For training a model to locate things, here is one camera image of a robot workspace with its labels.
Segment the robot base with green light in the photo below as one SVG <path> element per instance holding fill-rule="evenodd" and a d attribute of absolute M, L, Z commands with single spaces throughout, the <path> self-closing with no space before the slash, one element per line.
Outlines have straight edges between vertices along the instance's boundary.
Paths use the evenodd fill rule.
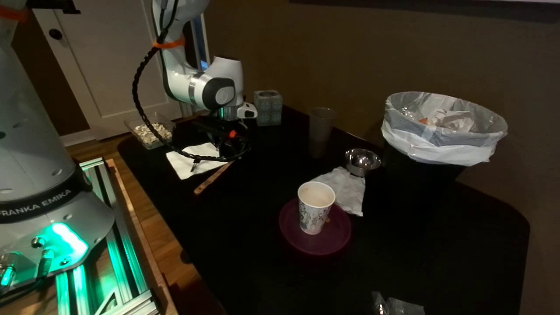
<path fill-rule="evenodd" d="M 26 0 L 0 6 L 0 291 L 10 293 L 84 263 L 114 212 L 65 151 L 12 50 Z"/>

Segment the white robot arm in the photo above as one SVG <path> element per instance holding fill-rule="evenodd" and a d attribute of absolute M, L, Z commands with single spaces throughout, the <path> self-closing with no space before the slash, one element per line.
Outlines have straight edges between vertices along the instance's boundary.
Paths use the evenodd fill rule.
<path fill-rule="evenodd" d="M 241 104 L 241 64 L 217 57 L 206 69 L 191 65 L 184 48 L 184 29 L 201 27 L 210 0 L 152 0 L 154 50 L 161 55 L 164 86 L 171 99 L 210 114 Z"/>

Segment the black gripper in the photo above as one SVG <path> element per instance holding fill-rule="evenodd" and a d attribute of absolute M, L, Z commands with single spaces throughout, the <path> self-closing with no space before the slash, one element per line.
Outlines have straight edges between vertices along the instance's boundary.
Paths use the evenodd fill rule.
<path fill-rule="evenodd" d="M 233 121 L 224 121 L 220 113 L 192 116 L 177 123 L 171 144 L 175 148 L 201 146 L 217 148 L 217 162 L 240 160 L 250 149 L 250 134 L 257 127 L 257 114 L 248 109 Z"/>

